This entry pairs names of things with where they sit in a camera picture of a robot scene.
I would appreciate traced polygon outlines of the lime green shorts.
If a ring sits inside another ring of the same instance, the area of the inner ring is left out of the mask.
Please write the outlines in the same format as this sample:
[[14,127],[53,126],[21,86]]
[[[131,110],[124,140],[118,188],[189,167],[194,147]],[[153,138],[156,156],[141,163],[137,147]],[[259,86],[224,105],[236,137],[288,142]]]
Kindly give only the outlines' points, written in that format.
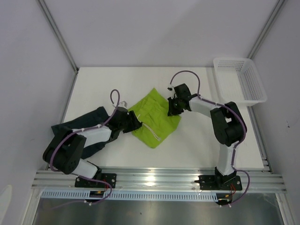
[[156,148],[171,133],[181,120],[179,115],[168,116],[168,101],[153,88],[144,98],[129,108],[142,127],[132,131],[133,136],[150,148]]

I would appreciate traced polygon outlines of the dark navy shorts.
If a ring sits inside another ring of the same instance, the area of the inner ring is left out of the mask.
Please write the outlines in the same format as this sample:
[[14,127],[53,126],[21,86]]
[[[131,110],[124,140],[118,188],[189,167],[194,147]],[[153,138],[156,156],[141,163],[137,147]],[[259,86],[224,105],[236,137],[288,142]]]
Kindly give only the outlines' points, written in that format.
[[57,135],[63,128],[68,128],[73,132],[79,131],[79,135],[86,137],[81,158],[87,159],[102,150],[110,142],[111,135],[102,136],[101,130],[98,128],[107,120],[110,121],[111,119],[106,109],[101,106],[69,122],[53,125],[51,129],[54,135]]

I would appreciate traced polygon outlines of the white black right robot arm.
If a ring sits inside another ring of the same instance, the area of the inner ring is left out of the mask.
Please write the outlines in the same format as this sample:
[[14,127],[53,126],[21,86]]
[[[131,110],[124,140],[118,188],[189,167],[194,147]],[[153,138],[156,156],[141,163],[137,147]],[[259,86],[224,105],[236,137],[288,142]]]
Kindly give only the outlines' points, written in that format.
[[221,190],[228,188],[237,180],[234,168],[236,148],[244,141],[247,133],[246,124],[234,102],[215,103],[198,93],[191,94],[186,84],[176,87],[169,85],[172,92],[168,100],[168,116],[180,115],[185,110],[200,113],[211,119],[215,138],[220,144],[219,159],[212,181],[206,182],[207,175],[200,176],[196,182],[201,189]]

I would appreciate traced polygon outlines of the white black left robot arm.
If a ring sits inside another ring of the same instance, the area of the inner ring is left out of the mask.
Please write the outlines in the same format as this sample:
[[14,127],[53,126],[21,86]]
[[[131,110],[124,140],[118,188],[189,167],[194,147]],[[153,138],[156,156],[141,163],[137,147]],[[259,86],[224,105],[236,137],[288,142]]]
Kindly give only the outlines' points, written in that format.
[[90,187],[101,184],[101,169],[87,158],[115,141],[120,133],[129,133],[142,127],[133,111],[117,107],[108,115],[104,107],[84,114],[66,123],[52,126],[54,138],[43,153],[43,160],[54,170],[64,174],[85,177]]

